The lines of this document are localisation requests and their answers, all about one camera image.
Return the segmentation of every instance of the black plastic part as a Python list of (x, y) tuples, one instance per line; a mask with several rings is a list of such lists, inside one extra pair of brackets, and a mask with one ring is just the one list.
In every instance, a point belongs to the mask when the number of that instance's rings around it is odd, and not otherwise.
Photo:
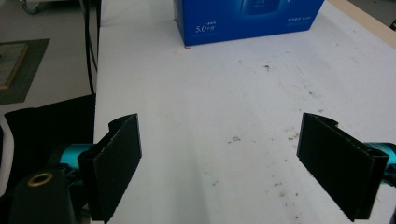
[(337, 128), (337, 122), (303, 114), (297, 156), (346, 216), (368, 219), (388, 155)]
[(142, 157), (136, 114), (115, 119), (108, 126), (105, 137), (78, 157), (92, 220), (105, 223), (113, 216)]
[(8, 223), (77, 223), (64, 174), (42, 170), (24, 178), (15, 188)]

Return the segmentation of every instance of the blue box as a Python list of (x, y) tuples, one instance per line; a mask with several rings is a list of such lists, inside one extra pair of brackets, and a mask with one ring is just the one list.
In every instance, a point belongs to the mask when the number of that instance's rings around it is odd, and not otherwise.
[(324, 0), (174, 0), (185, 46), (306, 31)]

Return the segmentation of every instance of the table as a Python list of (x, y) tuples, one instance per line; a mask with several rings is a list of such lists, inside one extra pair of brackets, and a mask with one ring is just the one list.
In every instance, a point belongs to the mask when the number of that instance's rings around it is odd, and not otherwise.
[(396, 49), (329, 2), (307, 32), (185, 49), (170, 0), (104, 1), (100, 32), (95, 141), (137, 113), (143, 151), (110, 223), (350, 223), (296, 157), (303, 112), (396, 142)]

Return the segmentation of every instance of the green mat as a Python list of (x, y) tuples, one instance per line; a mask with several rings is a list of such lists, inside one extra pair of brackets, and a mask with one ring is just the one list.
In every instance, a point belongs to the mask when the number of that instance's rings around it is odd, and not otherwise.
[(0, 43), (0, 45), (27, 44), (29, 46), (11, 85), (8, 89), (0, 90), (0, 105), (24, 102), (49, 42), (49, 39), (37, 39)]

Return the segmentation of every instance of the box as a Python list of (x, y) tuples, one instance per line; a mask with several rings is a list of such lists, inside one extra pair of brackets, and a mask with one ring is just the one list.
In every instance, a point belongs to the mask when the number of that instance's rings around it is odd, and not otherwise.
[(309, 30), (324, 0), (174, 0), (186, 46)]

